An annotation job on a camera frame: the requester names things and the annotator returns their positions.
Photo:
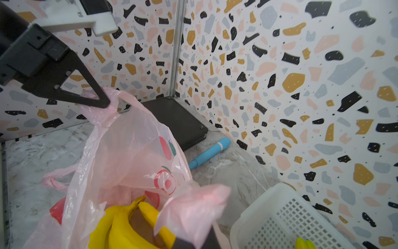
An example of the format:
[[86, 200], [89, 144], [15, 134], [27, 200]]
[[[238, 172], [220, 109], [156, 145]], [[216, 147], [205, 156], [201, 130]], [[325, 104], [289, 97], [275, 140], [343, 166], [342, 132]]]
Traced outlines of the pink plastic bag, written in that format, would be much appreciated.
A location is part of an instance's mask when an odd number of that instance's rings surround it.
[[93, 124], [79, 163], [47, 173], [41, 183], [66, 195], [38, 223], [26, 249], [89, 249], [90, 234], [111, 206], [140, 196], [159, 211], [151, 228], [136, 211], [133, 229], [158, 249], [229, 248], [216, 224], [231, 189], [201, 187], [171, 130], [133, 95], [104, 88], [105, 109], [82, 105]]

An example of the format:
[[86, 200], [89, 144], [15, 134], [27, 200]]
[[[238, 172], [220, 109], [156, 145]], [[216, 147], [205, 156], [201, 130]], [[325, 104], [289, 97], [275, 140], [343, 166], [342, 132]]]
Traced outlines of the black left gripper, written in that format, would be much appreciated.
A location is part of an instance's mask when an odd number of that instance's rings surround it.
[[110, 105], [75, 52], [1, 3], [1, 85], [13, 79], [40, 98], [102, 109]]

